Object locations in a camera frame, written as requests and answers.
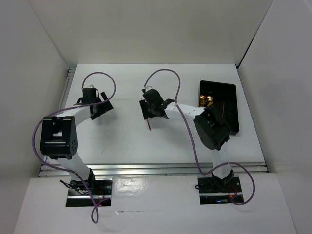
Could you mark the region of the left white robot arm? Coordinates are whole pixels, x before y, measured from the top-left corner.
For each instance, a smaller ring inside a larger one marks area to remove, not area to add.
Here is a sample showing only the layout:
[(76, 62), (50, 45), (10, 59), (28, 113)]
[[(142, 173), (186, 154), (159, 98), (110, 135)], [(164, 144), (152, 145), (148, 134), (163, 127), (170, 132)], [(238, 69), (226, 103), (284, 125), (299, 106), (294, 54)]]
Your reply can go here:
[(105, 92), (99, 94), (93, 86), (82, 89), (82, 97), (77, 100), (77, 104), (78, 108), (43, 118), (40, 151), (69, 172), (69, 188), (90, 195), (98, 189), (98, 184), (92, 169), (83, 163), (77, 153), (76, 127), (85, 120), (100, 117), (112, 110), (113, 106)]

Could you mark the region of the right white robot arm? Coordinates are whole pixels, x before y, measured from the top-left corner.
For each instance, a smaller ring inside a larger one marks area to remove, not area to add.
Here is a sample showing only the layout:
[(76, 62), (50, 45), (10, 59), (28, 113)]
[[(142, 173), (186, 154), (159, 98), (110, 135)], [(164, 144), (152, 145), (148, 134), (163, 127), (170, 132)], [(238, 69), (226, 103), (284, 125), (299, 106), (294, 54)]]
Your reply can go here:
[(222, 114), (214, 107), (193, 107), (179, 104), (173, 99), (164, 100), (160, 93), (151, 86), (142, 89), (143, 100), (140, 106), (145, 120), (155, 117), (184, 121), (189, 134), (190, 124), (195, 126), (202, 144), (210, 150), (214, 171), (213, 186), (224, 191), (233, 178), (229, 163), (227, 142), (230, 138), (230, 127)]

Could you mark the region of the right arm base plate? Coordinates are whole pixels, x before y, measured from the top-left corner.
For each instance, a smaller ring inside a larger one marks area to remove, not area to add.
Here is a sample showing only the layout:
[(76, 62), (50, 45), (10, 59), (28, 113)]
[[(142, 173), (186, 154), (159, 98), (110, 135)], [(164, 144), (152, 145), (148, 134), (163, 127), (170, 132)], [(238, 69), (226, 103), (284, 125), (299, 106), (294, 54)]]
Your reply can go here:
[(244, 202), (239, 177), (233, 177), (224, 188), (217, 188), (211, 177), (198, 178), (197, 182), (201, 205)]

